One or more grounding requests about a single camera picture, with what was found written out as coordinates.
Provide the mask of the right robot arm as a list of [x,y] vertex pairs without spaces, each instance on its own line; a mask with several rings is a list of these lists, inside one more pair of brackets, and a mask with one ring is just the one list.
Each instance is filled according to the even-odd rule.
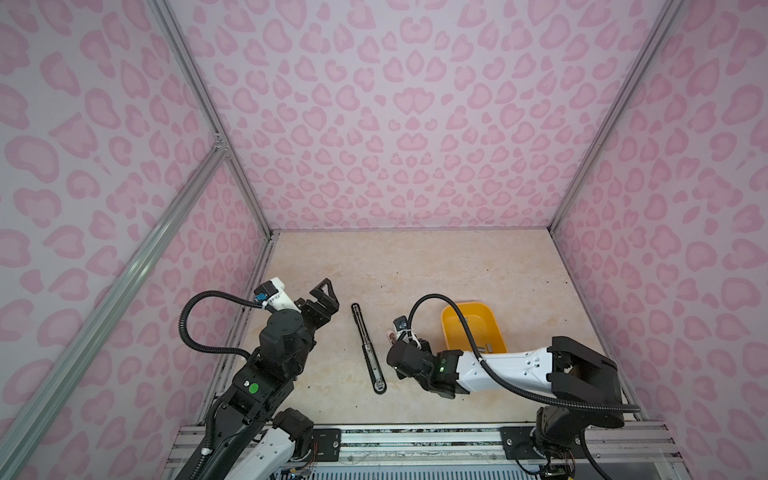
[[620,429],[622,402],[615,362],[566,336],[522,353],[486,354],[446,350],[398,339],[387,358],[399,379],[413,379],[427,392],[454,399],[504,389],[540,403],[524,449],[540,458],[567,452],[590,427]]

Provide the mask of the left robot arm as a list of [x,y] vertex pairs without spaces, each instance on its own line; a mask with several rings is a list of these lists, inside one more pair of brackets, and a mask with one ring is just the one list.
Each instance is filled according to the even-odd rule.
[[[208,298],[269,312],[255,350],[204,345],[192,337],[188,329],[192,310]],[[178,329],[187,347],[198,353],[237,355],[245,363],[208,409],[203,437],[178,478],[269,479],[291,460],[312,462],[316,451],[311,443],[313,422],[281,405],[305,370],[317,330],[338,310],[339,301],[328,278],[306,299],[292,300],[282,281],[273,278],[259,285],[252,299],[207,290],[184,305]]]

